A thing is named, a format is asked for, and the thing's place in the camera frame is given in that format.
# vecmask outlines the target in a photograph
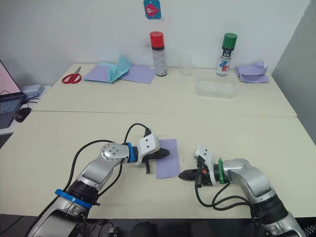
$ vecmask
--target blue ring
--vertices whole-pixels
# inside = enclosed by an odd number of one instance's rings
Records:
[[[136,162],[137,159],[134,156],[134,150],[133,150],[132,144],[130,142],[127,142],[126,144],[127,144],[128,148],[129,148],[129,153],[130,153],[128,163]]]
[[[85,207],[85,208],[90,209],[90,208],[92,207],[92,204],[87,203],[87,202],[85,202],[85,201],[82,201],[82,200],[80,200],[80,199],[77,199],[77,198],[75,198],[75,197],[73,197],[73,196],[71,196],[71,195],[65,193],[65,192],[62,191],[61,189],[57,189],[57,190],[55,191],[55,194],[58,195],[58,196],[61,196],[61,197],[65,198],[65,199],[67,199],[67,200],[69,200],[69,201],[73,201],[74,203],[76,203],[76,204],[78,204],[78,205],[80,205],[80,206],[83,206],[83,207]]]

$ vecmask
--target spray can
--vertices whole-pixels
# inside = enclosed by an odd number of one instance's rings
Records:
[[[164,54],[163,33],[158,32],[158,31],[151,32],[150,41],[152,44],[156,75],[163,77],[167,75],[166,57]]]
[[[233,33],[226,33],[224,35],[224,40],[223,40],[223,45],[222,45],[223,53],[219,57],[219,62],[217,65],[217,75],[219,76],[227,75],[227,72],[231,63],[231,59],[232,59],[232,52],[235,48],[236,40],[237,40],[237,35]]]

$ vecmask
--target plastic cup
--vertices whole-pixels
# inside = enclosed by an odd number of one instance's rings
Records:
[[[179,72],[182,76],[190,76],[192,74],[192,56],[183,54],[179,59]]]

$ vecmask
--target purple paper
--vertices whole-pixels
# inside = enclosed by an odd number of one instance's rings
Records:
[[[159,140],[160,147],[168,149],[170,155],[156,160],[156,178],[172,178],[180,174],[177,139]]]
[[[269,82],[269,78],[263,75],[240,75],[240,80],[245,83],[262,83],[262,82]]]
[[[108,68],[110,68],[110,66],[96,65],[87,75],[85,75],[83,80],[110,83],[108,77]]]
[[[235,68],[235,72],[241,81],[246,83],[268,82],[269,78],[265,75],[268,67],[264,67],[263,61],[246,66]]]
[[[267,68],[263,66],[263,62],[257,62],[246,66],[237,67],[239,74],[243,75],[261,75],[267,72]]]
[[[129,71],[121,76],[120,78],[124,80],[130,80],[145,84],[152,83],[152,80],[155,77],[155,70],[149,68],[148,66],[138,66],[133,65]]]

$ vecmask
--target computer mouse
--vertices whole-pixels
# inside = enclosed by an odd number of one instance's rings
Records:
[[[15,121],[17,122],[23,122],[24,119],[29,115],[31,112],[31,108],[22,108],[19,109],[14,116]]]

